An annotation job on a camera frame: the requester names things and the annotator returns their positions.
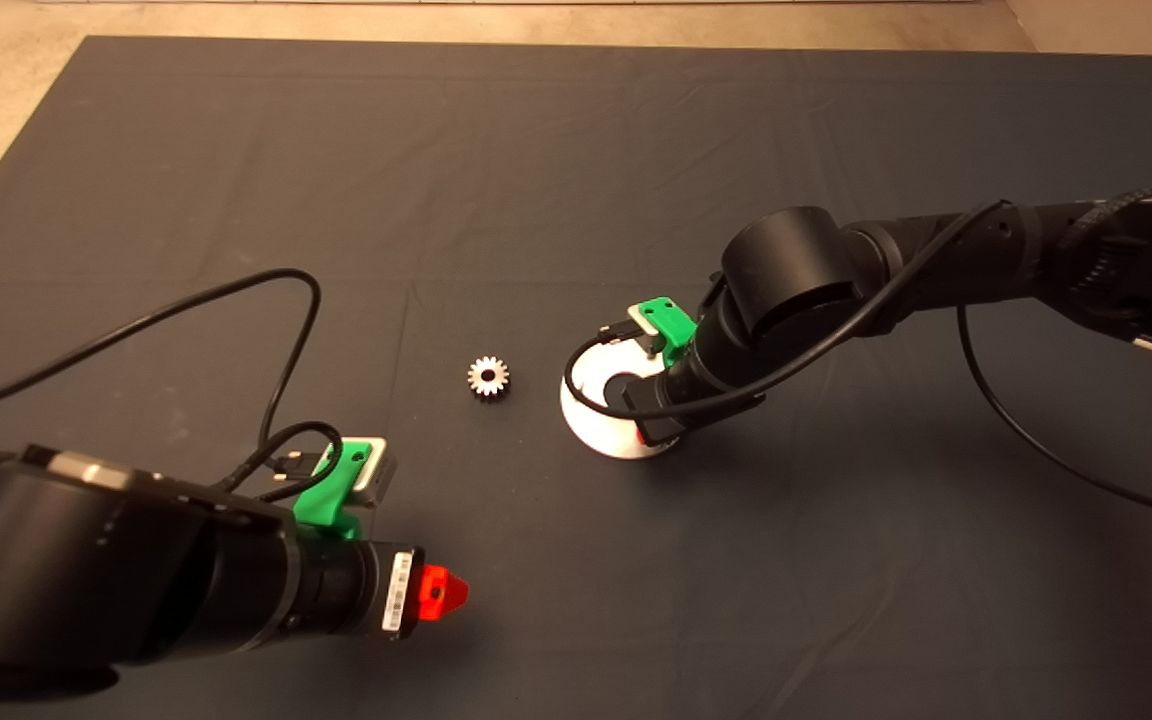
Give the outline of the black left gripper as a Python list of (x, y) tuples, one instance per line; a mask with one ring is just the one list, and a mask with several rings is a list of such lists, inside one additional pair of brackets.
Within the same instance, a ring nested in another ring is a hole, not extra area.
[(415, 544), (340, 537), (297, 541), (300, 579), (288, 611), (289, 635), (404, 639), (419, 620), (439, 621), (460, 609), (470, 592), (467, 579), (450, 569), (424, 566), (424, 548)]

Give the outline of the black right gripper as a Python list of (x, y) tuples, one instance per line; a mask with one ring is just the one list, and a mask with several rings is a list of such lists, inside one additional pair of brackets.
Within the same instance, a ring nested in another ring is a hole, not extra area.
[[(621, 389), (621, 401), (623, 409), (628, 411), (662, 410), (707, 400), (728, 391), (732, 388), (717, 381), (696, 355), (695, 348), (689, 346), (664, 372), (627, 382)], [(691, 430), (708, 427), (717, 424), (717, 420), (746, 414), (764, 401), (763, 395), (755, 395), (741, 397), (704, 414), (673, 414), (664, 418), (635, 420), (636, 439), (643, 446), (666, 447)]]

